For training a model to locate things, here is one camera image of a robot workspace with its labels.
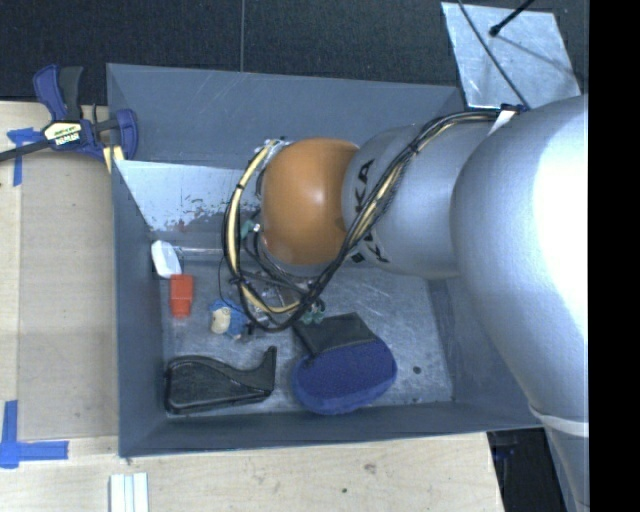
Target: blue tape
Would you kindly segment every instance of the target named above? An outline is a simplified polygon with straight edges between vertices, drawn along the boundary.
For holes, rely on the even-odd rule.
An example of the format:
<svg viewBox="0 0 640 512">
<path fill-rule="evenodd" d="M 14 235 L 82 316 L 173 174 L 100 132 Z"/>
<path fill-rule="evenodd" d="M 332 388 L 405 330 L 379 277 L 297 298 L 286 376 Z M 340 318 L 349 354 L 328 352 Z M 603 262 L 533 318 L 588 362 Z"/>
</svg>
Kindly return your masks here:
<svg viewBox="0 0 640 512">
<path fill-rule="evenodd" d="M 44 140 L 44 135 L 33 128 L 20 128 L 18 130 L 9 130 L 7 132 L 9 140 L 18 148 L 23 144 L 31 144 L 32 142 L 40 142 Z M 17 156 L 13 165 L 13 186 L 17 187 L 22 183 L 22 157 Z"/>
<path fill-rule="evenodd" d="M 69 441 L 18 442 L 18 401 L 4 404 L 0 468 L 15 469 L 22 461 L 68 459 Z"/>
</svg>

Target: wooden table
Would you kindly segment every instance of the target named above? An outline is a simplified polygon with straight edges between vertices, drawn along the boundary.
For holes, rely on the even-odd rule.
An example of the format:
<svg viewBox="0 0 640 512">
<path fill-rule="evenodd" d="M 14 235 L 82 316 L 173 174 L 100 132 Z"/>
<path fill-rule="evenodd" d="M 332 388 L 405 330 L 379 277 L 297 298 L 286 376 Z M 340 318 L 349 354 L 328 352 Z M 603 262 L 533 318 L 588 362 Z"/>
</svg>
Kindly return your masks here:
<svg viewBox="0 0 640 512">
<path fill-rule="evenodd" d="M 36 103 L 0 102 L 9 129 L 42 128 Z M 107 171 L 42 151 L 0 164 L 0 415 L 19 439 L 70 439 L 64 461 L 0 469 L 0 511 L 108 509 L 115 473 L 146 472 L 154 512 L 503 511 L 484 434 L 121 459 Z"/>
</svg>

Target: orange block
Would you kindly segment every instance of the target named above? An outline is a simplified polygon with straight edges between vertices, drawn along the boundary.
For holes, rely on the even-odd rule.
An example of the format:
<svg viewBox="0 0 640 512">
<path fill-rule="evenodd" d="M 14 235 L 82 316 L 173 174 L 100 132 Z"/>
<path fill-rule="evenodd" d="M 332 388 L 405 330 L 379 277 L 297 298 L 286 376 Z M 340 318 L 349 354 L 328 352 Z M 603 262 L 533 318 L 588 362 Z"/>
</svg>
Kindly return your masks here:
<svg viewBox="0 0 640 512">
<path fill-rule="evenodd" d="M 193 276 L 173 274 L 169 279 L 169 306 L 176 318 L 186 318 L 191 314 L 193 302 Z"/>
</svg>

